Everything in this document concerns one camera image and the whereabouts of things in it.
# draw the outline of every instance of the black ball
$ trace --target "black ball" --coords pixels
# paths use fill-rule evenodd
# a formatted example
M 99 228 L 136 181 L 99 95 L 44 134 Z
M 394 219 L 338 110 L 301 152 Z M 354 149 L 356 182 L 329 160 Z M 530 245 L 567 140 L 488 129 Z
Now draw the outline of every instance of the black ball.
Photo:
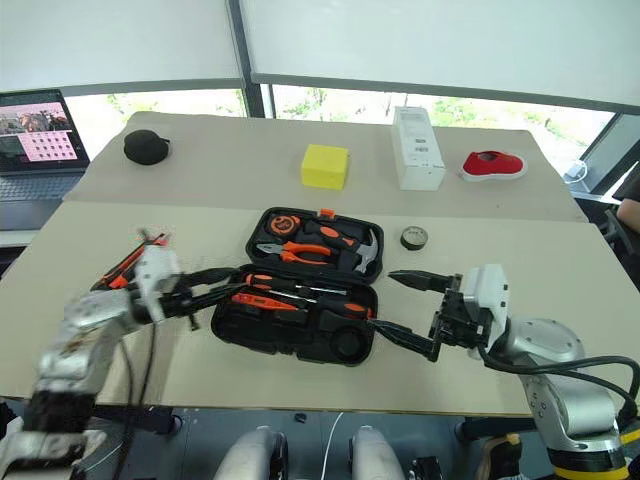
M 136 130 L 124 137 L 124 154 L 140 165 L 155 165 L 169 154 L 169 140 L 151 130 Z

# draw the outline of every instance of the floor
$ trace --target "floor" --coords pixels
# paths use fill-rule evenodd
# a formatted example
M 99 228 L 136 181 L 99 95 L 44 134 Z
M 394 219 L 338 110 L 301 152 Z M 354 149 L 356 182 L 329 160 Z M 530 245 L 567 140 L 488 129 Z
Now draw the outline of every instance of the floor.
M 173 436 L 140 432 L 129 456 L 126 480 L 212 479 L 224 454 L 235 440 L 260 425 L 285 433 L 289 443 L 289 479 L 317 480 L 335 412 L 304 412 L 306 422 L 294 420 L 293 411 L 176 409 L 183 420 Z M 337 425 L 327 462 L 327 479 L 350 479 L 348 444 L 361 425 L 379 429 L 393 446 L 403 467 L 411 460 L 436 455 L 446 479 L 472 479 L 480 460 L 482 442 L 459 443 L 453 433 L 462 417 L 345 413 Z M 111 478 L 117 452 L 98 465 L 120 443 L 120 426 L 96 420 L 108 440 L 83 461 L 87 479 Z M 530 478 L 551 473 L 551 465 L 537 433 L 522 435 L 522 472 Z

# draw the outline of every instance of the white box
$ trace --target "white box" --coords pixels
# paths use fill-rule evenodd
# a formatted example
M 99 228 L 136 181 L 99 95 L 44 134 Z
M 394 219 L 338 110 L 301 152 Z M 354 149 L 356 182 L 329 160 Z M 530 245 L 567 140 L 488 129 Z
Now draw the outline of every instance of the white box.
M 391 126 L 401 190 L 437 190 L 445 168 L 427 111 L 395 107 Z

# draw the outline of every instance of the yellow sponge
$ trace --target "yellow sponge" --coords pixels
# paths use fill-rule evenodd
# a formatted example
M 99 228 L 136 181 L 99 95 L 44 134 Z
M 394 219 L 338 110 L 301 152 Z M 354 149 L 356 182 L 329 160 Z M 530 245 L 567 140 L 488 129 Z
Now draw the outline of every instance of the yellow sponge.
M 309 145 L 300 169 L 302 184 L 342 190 L 348 164 L 349 150 L 346 148 Z

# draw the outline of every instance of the red shoe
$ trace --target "red shoe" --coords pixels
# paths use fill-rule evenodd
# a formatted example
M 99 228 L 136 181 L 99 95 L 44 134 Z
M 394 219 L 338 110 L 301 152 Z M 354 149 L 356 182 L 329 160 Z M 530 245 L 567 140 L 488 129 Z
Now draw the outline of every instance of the red shoe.
M 527 163 L 515 155 L 502 152 L 472 152 L 462 166 L 461 176 L 468 182 L 489 178 L 501 180 L 519 178 L 527 173 Z

